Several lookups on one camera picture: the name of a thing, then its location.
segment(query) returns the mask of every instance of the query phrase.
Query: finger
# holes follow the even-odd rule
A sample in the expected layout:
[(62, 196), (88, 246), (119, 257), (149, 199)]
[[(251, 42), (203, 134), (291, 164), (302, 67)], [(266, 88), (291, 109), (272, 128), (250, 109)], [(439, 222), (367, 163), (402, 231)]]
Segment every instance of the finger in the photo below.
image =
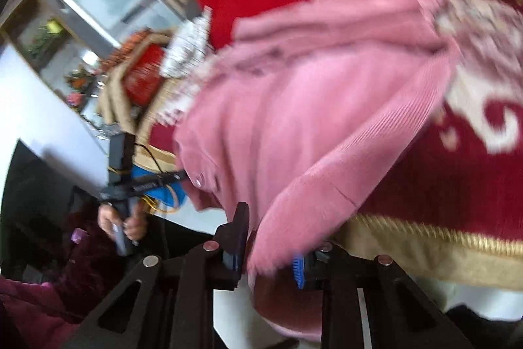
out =
[(124, 228), (136, 228), (138, 226), (145, 226), (147, 224), (147, 221), (145, 217), (139, 217), (139, 218), (127, 218), (124, 222)]
[(120, 217), (116, 209), (112, 206), (108, 206), (108, 209), (105, 212), (105, 217), (110, 223), (114, 225), (122, 225), (122, 218)]
[(136, 228), (127, 229), (124, 231), (124, 233), (129, 239), (131, 239), (133, 241), (138, 241), (138, 240), (142, 239), (143, 236), (145, 236), (145, 229), (142, 227), (136, 227)]
[(144, 213), (145, 213), (145, 202), (142, 199), (140, 199), (134, 205), (134, 208), (131, 213), (131, 217), (140, 218), (140, 217), (144, 216)]
[(113, 225), (109, 220), (112, 216), (112, 210), (114, 209), (108, 204), (102, 204), (98, 208), (98, 226), (109, 236), (110, 239), (114, 240)]

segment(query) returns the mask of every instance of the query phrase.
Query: person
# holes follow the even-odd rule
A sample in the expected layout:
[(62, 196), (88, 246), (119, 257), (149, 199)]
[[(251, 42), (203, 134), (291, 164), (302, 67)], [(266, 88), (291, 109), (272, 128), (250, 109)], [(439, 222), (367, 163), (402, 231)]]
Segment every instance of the person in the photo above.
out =
[[(136, 253), (116, 254), (113, 224), (137, 242)], [(85, 221), (72, 233), (75, 244), (67, 265), (53, 283), (27, 284), (0, 276), (0, 334), (6, 347), (59, 349), (78, 324), (143, 257), (185, 255), (211, 239), (210, 234), (147, 215), (138, 203), (123, 220), (108, 204), (98, 207), (96, 221)]]

